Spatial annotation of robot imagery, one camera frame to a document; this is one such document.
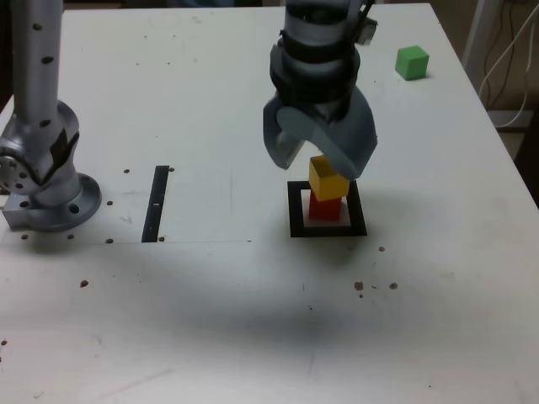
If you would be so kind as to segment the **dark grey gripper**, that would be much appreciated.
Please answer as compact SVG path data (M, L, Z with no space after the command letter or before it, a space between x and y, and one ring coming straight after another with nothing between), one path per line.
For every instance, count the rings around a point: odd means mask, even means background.
M339 175L361 176L377 146L373 114L363 93L315 104L317 112L283 106L273 97L263 109L263 138L274 164L287 170L304 143L316 146Z

